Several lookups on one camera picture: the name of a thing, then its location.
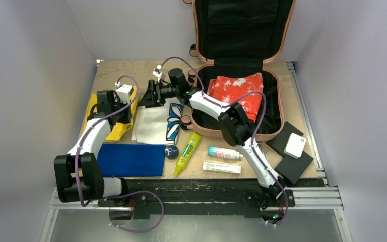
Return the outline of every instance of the yellow bottle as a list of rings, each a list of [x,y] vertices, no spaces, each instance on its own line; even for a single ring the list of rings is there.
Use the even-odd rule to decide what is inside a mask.
[[[189,136],[189,141],[186,144],[186,148],[183,151],[183,154],[180,156],[179,161],[177,162],[176,173],[175,176],[179,176],[180,172],[186,168],[187,163],[192,156],[195,148],[201,140],[201,136],[196,133],[192,133]]]

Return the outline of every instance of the white wall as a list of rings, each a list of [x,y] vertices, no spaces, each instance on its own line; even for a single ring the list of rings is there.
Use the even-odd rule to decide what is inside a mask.
[[[67,0],[97,59],[189,56],[195,43],[192,5],[182,0]],[[298,0],[282,59],[297,60],[317,25],[321,0]]]
[[[328,0],[297,73],[355,241],[387,241],[387,1]]]
[[[0,1],[0,241],[38,241],[95,63],[65,0]]]

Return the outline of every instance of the suitcase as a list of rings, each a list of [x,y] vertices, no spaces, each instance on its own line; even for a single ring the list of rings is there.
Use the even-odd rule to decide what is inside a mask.
[[[194,0],[196,44],[191,53],[205,63],[198,75],[208,89],[218,75],[246,77],[257,72],[263,76],[266,96],[265,117],[256,140],[267,141],[284,125],[283,103],[277,75],[265,63],[274,61],[284,46],[295,0]],[[201,87],[195,77],[194,86]],[[261,104],[258,118],[263,112]],[[188,127],[203,136],[222,137],[217,120],[193,110]]]

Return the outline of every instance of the blue folded towel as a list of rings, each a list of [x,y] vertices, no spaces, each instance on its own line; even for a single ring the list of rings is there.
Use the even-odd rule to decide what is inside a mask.
[[[103,144],[97,163],[103,177],[162,176],[165,145]]]

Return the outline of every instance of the wooden table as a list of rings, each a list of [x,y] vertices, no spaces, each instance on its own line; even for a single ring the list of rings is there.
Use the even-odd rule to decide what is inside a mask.
[[[115,89],[115,81],[122,75],[131,75],[139,82],[139,97],[145,94],[147,89],[147,81],[153,79],[152,70],[156,68],[158,64],[162,61],[160,60],[109,60],[102,61],[99,64],[96,78],[94,80],[92,93],[96,93],[100,90],[106,89]],[[191,65],[195,68],[198,68],[203,64],[200,60],[191,60]],[[272,68],[275,73],[278,75],[281,87],[281,96],[284,107],[284,117],[286,121],[290,122],[292,125],[297,127],[302,132],[305,131],[305,123],[303,122],[301,110],[299,103],[297,101],[296,93],[293,88],[293,82],[287,64],[285,61],[277,60],[271,64],[267,65]],[[179,61],[179,60],[170,60],[164,66],[164,70],[167,72],[171,68],[182,68],[187,75],[189,67]],[[130,79],[123,79],[122,83],[132,84]],[[189,108],[184,108],[183,114],[190,114]],[[186,142],[189,138],[190,132],[180,129],[177,146],[180,151],[184,149]],[[118,143],[121,144],[132,144],[131,142],[131,130],[124,134],[121,141]],[[192,179],[201,179],[201,178],[256,178],[255,173],[252,168],[249,166],[245,158],[242,158],[240,161],[228,161],[218,158],[212,158],[207,156],[207,151],[209,146],[223,147],[223,148],[233,148],[229,146],[222,138],[211,138],[203,136],[197,149],[192,155],[192,158],[187,165],[186,169],[182,171],[178,178],[192,178]],[[282,157],[273,151],[265,143],[262,144],[263,151],[265,153],[266,159],[269,164],[275,168],[278,163],[282,160]],[[305,152],[312,156],[311,148],[309,142],[306,142]],[[234,165],[241,165],[241,174],[225,174],[225,173],[216,173],[210,171],[203,171],[203,162],[217,162],[217,163],[230,163]],[[164,164],[164,174],[162,178],[176,178],[174,176],[176,168],[176,161],[165,159]],[[312,162],[308,169],[303,173],[301,178],[318,178],[316,167]]]

